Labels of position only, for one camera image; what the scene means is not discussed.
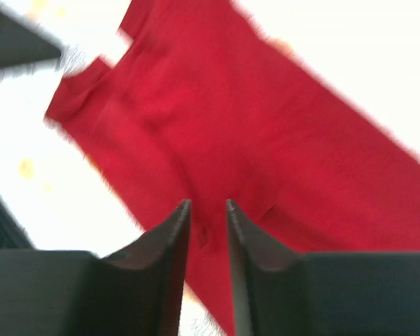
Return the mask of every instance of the yellow stain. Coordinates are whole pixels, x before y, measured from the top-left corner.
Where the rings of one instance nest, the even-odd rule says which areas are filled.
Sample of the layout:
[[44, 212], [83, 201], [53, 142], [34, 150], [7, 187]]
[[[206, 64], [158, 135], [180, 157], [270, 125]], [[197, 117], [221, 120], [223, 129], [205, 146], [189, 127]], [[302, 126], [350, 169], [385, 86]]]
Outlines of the yellow stain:
[[285, 41], [274, 39], [272, 41], [269, 41], [269, 43], [272, 44], [273, 47], [275, 47], [280, 53], [284, 54], [285, 56], [291, 56], [294, 53], [294, 50]]
[[44, 184], [43, 184], [43, 189], [44, 189], [47, 193], [49, 193], [51, 190], [53, 190], [53, 186], [51, 185], [51, 183], [46, 182], [46, 183], [44, 183]]
[[186, 302], [199, 302], [196, 294], [193, 293], [191, 288], [186, 283], [183, 287], [183, 300]]
[[39, 19], [39, 15], [40, 15], [40, 12], [38, 10], [31, 10], [25, 14], [25, 16], [29, 18], [31, 21], [37, 21], [37, 19]]
[[44, 9], [48, 5], [48, 0], [32, 0], [31, 9]]
[[85, 156], [85, 159], [89, 162], [89, 165], [93, 168], [93, 169], [95, 169], [96, 171], [98, 171], [98, 172], [100, 172], [101, 173], [101, 169], [98, 167], [98, 164], [89, 156], [89, 155], [86, 155]]
[[34, 163], [30, 159], [23, 159], [19, 164], [19, 172], [22, 178], [31, 180], [34, 177]]
[[65, 9], [64, 7], [59, 7], [59, 8], [56, 10], [56, 16], [57, 16], [58, 18], [65, 18], [65, 14], [66, 14], [66, 9]]

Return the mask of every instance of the red t-shirt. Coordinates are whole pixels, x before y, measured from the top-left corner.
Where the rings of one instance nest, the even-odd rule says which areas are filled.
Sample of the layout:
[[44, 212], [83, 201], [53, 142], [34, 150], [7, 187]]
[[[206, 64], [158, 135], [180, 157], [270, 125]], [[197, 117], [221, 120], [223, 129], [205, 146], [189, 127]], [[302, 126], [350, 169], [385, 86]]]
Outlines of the red t-shirt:
[[233, 335], [225, 201], [298, 251], [420, 250], [420, 165], [228, 0], [134, 0], [134, 42], [60, 83], [47, 116], [140, 223], [192, 200], [186, 280]]

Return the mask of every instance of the black object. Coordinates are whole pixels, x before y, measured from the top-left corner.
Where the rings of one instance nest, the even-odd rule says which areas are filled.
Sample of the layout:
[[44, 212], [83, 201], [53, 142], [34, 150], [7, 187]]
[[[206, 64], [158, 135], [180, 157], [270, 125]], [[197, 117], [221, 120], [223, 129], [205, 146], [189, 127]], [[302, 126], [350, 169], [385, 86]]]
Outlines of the black object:
[[227, 221], [237, 335], [420, 336], [420, 253], [299, 254]]
[[0, 250], [0, 336], [176, 336], [190, 202], [105, 260]]
[[0, 249], [32, 249], [25, 232], [0, 202]]
[[0, 11], [0, 69], [60, 56], [59, 48]]

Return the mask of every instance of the black panel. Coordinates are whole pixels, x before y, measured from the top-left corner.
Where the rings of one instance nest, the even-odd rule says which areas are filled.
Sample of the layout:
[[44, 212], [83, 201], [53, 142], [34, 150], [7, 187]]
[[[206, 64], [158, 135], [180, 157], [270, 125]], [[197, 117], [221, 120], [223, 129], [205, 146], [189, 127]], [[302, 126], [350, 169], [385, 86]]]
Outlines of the black panel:
[[0, 69], [60, 56], [59, 48], [0, 12]]
[[227, 207], [239, 336], [420, 336], [420, 253], [302, 255]]
[[190, 203], [104, 260], [0, 250], [0, 336], [176, 336]]
[[25, 232], [0, 201], [0, 249], [31, 249]]

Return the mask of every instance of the red fabric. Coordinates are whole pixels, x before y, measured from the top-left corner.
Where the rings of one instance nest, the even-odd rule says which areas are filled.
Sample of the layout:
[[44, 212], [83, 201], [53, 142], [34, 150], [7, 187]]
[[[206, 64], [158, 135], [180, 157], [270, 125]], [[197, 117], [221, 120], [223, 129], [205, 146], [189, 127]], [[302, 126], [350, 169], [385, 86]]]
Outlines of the red fabric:
[[192, 200], [187, 282], [233, 335], [225, 201], [298, 251], [420, 250], [420, 165], [227, 0], [136, 0], [134, 44], [47, 116], [150, 229]]

